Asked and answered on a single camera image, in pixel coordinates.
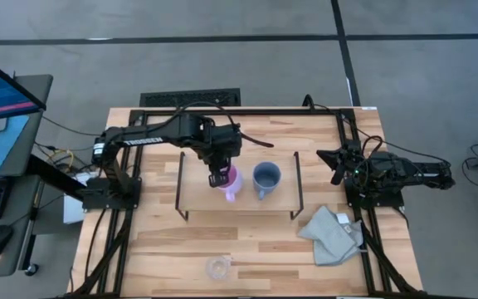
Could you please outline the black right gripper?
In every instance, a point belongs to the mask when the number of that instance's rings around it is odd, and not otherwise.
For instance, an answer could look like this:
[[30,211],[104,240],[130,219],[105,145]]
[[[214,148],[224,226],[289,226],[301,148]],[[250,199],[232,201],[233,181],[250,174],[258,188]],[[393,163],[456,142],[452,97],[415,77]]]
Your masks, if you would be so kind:
[[337,165],[334,170],[334,176],[330,181],[333,185],[340,185],[345,174],[352,175],[365,160],[361,143],[355,140],[348,140],[337,150],[318,149],[316,154],[327,165]]

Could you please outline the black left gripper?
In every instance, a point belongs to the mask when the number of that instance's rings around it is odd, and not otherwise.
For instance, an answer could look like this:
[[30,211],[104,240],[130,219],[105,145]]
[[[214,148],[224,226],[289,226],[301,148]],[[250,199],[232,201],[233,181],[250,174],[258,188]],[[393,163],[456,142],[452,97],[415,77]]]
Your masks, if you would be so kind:
[[203,129],[202,136],[200,159],[208,166],[225,166],[210,170],[209,184],[212,188],[222,187],[229,182],[232,157],[241,151],[240,126],[209,125]]

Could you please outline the pink mug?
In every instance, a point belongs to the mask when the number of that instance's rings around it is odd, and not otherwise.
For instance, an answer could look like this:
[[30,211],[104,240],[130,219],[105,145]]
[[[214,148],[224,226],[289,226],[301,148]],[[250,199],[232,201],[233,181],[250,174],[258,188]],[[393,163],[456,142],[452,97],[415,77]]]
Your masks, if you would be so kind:
[[219,186],[218,189],[225,194],[227,202],[233,203],[236,200],[236,195],[241,191],[242,185],[243,178],[241,171],[232,165],[227,172],[227,183]]

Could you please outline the grey mug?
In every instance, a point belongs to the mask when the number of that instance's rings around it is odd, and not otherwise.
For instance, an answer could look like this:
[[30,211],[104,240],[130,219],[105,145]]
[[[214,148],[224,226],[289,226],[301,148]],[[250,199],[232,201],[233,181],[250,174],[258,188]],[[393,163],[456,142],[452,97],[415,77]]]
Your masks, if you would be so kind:
[[261,162],[252,173],[252,182],[258,199],[262,200],[278,186],[281,179],[280,168],[272,162]]

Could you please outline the clear glass cup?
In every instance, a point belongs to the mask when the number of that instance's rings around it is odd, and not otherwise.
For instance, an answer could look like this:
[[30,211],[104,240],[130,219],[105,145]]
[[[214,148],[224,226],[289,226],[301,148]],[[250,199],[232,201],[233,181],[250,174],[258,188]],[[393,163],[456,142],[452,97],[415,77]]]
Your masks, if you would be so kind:
[[225,279],[230,272],[231,264],[231,260],[228,257],[210,257],[206,262],[206,274],[211,279]]

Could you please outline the wooden shelf black legs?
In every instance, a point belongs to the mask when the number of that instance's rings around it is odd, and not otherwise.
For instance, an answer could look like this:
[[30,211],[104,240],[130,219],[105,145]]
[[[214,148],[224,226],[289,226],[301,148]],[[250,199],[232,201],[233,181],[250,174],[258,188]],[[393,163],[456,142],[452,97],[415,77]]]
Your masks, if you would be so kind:
[[[258,198],[253,182],[254,168],[263,162],[276,164],[281,179],[274,191],[263,199]],[[242,186],[235,200],[226,199],[226,193],[209,186],[207,168],[195,156],[180,154],[178,185],[175,208],[186,218],[190,212],[282,212],[291,219],[304,209],[304,195],[301,182],[300,156],[297,151],[281,156],[242,155],[232,160],[241,174]]]

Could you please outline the grey cloth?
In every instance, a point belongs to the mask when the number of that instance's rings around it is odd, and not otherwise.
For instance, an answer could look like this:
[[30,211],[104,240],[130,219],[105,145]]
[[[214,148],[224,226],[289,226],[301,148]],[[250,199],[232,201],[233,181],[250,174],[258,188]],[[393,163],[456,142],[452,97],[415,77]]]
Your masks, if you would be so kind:
[[298,232],[313,241],[316,266],[338,266],[362,252],[362,221],[350,222],[346,213],[333,213],[321,206]]

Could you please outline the black floor vent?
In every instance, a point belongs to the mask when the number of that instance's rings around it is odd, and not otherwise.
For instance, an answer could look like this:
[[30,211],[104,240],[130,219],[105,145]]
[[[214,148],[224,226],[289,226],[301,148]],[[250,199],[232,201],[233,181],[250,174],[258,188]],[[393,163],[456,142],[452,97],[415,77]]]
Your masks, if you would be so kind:
[[162,91],[141,93],[140,107],[180,107],[199,101],[212,102],[220,106],[241,106],[241,91],[239,88],[193,90],[193,91]]

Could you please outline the white box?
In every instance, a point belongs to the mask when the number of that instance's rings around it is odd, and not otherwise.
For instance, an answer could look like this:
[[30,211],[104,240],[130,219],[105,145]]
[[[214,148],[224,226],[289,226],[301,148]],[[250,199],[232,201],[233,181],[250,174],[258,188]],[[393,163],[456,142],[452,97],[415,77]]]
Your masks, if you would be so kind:
[[[86,184],[88,179],[97,177],[98,173],[98,171],[84,172],[76,174],[74,179],[76,179],[79,183]],[[82,208],[82,202],[68,194],[64,194],[62,222],[64,224],[82,222],[84,220],[84,214],[85,212]]]

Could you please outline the grey desk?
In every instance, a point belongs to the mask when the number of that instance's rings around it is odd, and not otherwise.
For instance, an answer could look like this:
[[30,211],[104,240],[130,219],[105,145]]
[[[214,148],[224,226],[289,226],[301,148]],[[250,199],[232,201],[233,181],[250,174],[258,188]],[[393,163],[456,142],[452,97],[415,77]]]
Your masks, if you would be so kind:
[[29,115],[29,121],[0,169],[0,175],[10,184],[0,225],[9,225],[13,230],[13,235],[0,254],[0,277],[10,276],[16,271],[32,276],[39,270],[39,266],[31,262],[36,241],[31,217],[39,206],[44,183],[38,175],[29,174],[27,167],[30,161],[39,160],[32,155],[32,148],[40,121],[40,112]]

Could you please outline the black aluminium table frame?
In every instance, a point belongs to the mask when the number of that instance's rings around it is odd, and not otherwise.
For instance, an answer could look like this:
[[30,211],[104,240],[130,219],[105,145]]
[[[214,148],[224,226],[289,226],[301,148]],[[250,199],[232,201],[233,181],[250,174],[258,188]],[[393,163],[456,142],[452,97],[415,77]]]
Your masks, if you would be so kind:
[[[90,299],[106,297],[336,297],[367,293],[361,257],[336,267],[318,267],[311,241],[298,231],[325,206],[349,213],[342,187],[330,183],[331,171],[317,150],[339,146],[339,126],[326,109],[305,107],[228,107],[211,110],[219,124],[237,122],[247,134],[241,155],[300,156],[304,209],[296,219],[282,212],[190,212],[175,208],[180,154],[171,145],[141,151],[143,193],[134,211],[125,265],[111,263],[104,288]],[[210,257],[231,260],[225,279],[206,274]]]

